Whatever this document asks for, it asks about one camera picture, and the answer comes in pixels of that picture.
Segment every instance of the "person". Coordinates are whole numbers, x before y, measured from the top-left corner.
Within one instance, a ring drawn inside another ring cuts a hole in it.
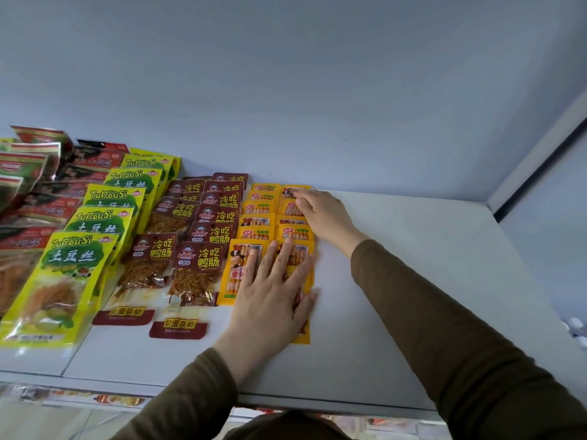
[[[348,259],[387,331],[422,382],[454,439],[586,439],[585,407],[532,358],[471,311],[355,228],[327,192],[296,190],[315,235]],[[292,302],[309,274],[307,258],[282,280],[291,239],[270,244],[255,276],[249,256],[227,330],[153,398],[114,440],[211,439],[238,387],[283,350],[308,319],[316,294]],[[225,439],[348,438],[332,422],[300,411],[263,415]]]

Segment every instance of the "person's right hand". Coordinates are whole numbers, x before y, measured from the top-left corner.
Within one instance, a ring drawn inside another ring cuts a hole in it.
[[[355,227],[342,202],[329,192],[298,188],[293,195],[314,234],[329,241],[347,258],[357,245],[369,239]]]

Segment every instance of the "dark clothing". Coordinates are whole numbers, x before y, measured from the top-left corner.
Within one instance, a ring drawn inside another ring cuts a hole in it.
[[[585,407],[509,340],[373,240],[351,258],[356,283],[455,439],[587,439]],[[211,439],[238,391],[208,349],[115,440]],[[258,417],[227,439],[348,438],[299,411]]]

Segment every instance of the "forearm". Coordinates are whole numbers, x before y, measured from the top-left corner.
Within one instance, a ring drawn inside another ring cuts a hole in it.
[[[237,386],[214,349],[199,355],[113,440],[211,439],[238,398]]]
[[[351,266],[453,436],[587,426],[582,405],[547,371],[381,245],[359,244]]]

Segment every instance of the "hand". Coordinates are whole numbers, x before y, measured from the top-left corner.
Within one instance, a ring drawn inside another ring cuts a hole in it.
[[[316,302],[316,293],[310,292],[292,310],[294,298],[313,265],[313,255],[309,255],[284,282],[292,246],[289,237],[274,263],[277,241],[272,241],[260,262],[257,277],[257,251],[252,251],[246,261],[230,324],[213,345],[237,385],[291,343]]]
[[[293,195],[314,234],[333,244],[348,259],[357,245],[369,239],[357,230],[343,203],[329,192],[298,188]]]

